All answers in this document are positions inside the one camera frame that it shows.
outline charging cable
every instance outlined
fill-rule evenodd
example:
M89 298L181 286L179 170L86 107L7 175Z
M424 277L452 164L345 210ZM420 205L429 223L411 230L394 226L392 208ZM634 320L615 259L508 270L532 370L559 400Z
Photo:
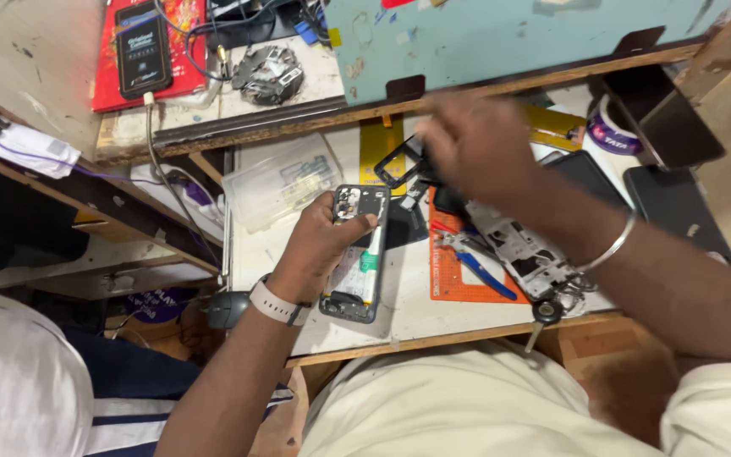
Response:
M188 208L185 206L185 203L179 197L179 194L176 191L174 191L173 187L171 187L170 182L168 182L168 178L165 176L165 173L162 172L162 167L160 167L159 156L157 155L157 151L154 150L154 144L151 141L151 115L154 113L154 104L156 103L156 101L154 100L154 93L146 92L145 94L143 94L143 103L146 105L146 142L148 143L148 155L151 156L151 163L154 164L154 169L157 170L157 174L162 179L162 183L166 186L166 188L168 189L168 192L170 192L170 194L174 196L174 200L176 200L176 202L179 204L179 207L182 209L182 212L185 213L185 217L188 218L188 221L197 230L197 233L199 234L199 238L201 238L202 243L205 246L205 249L207 249L208 252L210 253L210 256L213 257L214 265L216 265L217 268L221 268L222 265L219 264L216 254L213 252L212 249L210 249L210 245L208 244L208 241L205 237L205 234L202 232L201 227L199 227L199 225L197 225L196 221L193 220L193 216L191 216L191 212L188 211Z

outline white t-shirt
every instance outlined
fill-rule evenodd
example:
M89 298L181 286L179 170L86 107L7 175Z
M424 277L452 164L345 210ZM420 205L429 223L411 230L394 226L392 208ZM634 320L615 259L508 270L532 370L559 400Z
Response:
M478 341L360 358L310 408L300 455L731 455L731 363L688 373L662 451L591 419L583 388L541 354Z
M0 295L0 455L82 455L92 381L61 329Z

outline white watch strap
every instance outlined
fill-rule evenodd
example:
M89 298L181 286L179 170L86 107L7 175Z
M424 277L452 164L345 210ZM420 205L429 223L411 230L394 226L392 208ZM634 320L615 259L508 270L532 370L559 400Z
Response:
M250 292L250 302L253 306L256 306L264 316L289 323L292 313L297 312L297 317L292 321L292 325L303 325L306 322L306 318L309 317L311 308L308 306L299 306L294 303L290 303L286 300L282 300L269 292L264 282L259 282L254 288L253 292Z

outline paper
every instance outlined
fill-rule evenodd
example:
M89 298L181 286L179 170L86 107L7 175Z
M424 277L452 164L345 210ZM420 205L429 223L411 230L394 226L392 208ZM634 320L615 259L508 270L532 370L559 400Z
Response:
M75 164L80 157L80 151L65 142L19 124L11 124L2 130L0 143L13 151L52 159L13 154L0 147L0 158L55 179L69 176L72 167L53 160Z

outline tape roll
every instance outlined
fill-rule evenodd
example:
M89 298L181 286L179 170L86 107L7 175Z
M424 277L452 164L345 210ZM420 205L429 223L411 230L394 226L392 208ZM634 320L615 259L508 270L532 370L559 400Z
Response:
M608 152L622 155L636 155L643 151L642 142L637 136L617 125L608 114L611 99L604 95L599 105L588 119L588 132L591 140Z

